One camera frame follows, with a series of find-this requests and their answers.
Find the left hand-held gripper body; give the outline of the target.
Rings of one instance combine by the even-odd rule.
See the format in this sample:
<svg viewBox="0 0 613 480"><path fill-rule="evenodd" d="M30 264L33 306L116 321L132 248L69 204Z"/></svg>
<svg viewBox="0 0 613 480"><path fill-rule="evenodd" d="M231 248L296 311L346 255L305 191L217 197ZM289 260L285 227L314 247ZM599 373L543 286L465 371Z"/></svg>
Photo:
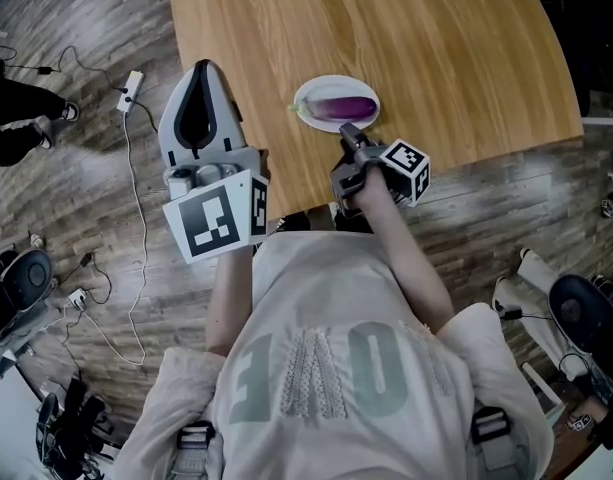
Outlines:
<svg viewBox="0 0 613 480"><path fill-rule="evenodd" d="M188 264L262 242L267 236L269 180L264 154L244 147L171 167L163 211Z"/></svg>

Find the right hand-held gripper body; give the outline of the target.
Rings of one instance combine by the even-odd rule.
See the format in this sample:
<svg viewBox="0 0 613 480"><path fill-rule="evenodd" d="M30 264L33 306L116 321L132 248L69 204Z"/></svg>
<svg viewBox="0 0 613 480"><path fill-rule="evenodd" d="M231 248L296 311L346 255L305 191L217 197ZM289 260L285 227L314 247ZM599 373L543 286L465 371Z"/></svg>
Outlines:
<svg viewBox="0 0 613 480"><path fill-rule="evenodd" d="M400 209L415 207L429 188L430 157L401 139L391 145L371 140L369 147L354 156L343 150L330 180L339 210L346 218L359 213L351 199L364 188L367 172L375 166L381 169L389 193Z"/></svg>

